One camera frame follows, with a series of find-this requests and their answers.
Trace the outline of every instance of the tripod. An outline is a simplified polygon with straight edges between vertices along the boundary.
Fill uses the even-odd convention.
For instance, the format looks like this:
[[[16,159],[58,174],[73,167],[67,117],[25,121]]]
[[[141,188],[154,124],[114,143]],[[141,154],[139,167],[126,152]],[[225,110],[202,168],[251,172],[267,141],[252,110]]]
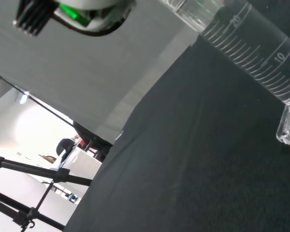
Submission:
[[[77,177],[69,175],[70,170],[65,168],[59,168],[57,171],[49,170],[45,168],[35,167],[19,162],[14,162],[11,160],[7,160],[4,157],[0,157],[0,168],[7,168],[23,173],[43,176],[46,178],[53,179],[53,181],[48,186],[46,192],[43,197],[39,201],[38,205],[34,207],[27,207],[24,204],[13,200],[3,194],[0,193],[0,212],[4,213],[8,217],[13,219],[17,225],[22,228],[21,232],[24,232],[27,228],[33,228],[35,226],[34,219],[38,219],[43,221],[44,223],[57,228],[58,230],[64,230],[64,225],[48,218],[45,215],[39,213],[39,208],[45,200],[47,194],[53,187],[54,183],[59,182],[71,182],[79,185],[89,186],[91,183],[90,179]]]

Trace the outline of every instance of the light fixture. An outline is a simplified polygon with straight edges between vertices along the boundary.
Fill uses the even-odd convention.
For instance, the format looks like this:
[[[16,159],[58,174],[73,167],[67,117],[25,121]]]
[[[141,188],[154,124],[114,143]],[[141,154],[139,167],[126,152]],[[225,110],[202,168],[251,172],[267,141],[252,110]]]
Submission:
[[[27,99],[28,99],[28,95],[29,95],[29,92],[28,91],[25,91],[24,92],[24,95],[21,97],[21,99],[20,99],[20,104],[24,104],[26,101],[27,101]]]

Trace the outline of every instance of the green component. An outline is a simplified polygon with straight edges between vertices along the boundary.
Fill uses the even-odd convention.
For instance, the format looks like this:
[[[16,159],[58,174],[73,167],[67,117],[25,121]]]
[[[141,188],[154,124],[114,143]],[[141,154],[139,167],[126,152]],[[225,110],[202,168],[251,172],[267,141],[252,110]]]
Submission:
[[[76,22],[82,24],[84,27],[88,26],[88,24],[90,23],[90,21],[84,18],[76,9],[73,9],[62,3],[59,4],[59,8],[62,9],[68,16],[70,16]]]

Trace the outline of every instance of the white ceiling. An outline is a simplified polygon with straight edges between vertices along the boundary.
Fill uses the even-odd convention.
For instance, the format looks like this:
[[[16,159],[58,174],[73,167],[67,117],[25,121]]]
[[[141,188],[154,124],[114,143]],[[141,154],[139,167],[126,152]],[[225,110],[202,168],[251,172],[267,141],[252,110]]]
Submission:
[[[37,38],[12,27],[18,1],[0,0],[0,75],[113,141],[131,111],[196,39],[158,0],[94,38],[49,22]]]

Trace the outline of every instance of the white desk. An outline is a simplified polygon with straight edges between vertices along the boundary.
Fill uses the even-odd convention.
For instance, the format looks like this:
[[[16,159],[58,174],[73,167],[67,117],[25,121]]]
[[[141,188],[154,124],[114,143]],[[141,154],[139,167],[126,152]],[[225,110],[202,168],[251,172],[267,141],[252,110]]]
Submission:
[[[91,155],[93,155],[91,152],[90,154],[87,154],[80,148],[75,147],[62,167],[70,169],[70,175],[93,179],[102,163],[93,158]],[[59,184],[77,195],[78,197],[83,197],[88,189],[87,186],[77,185],[73,183]]]

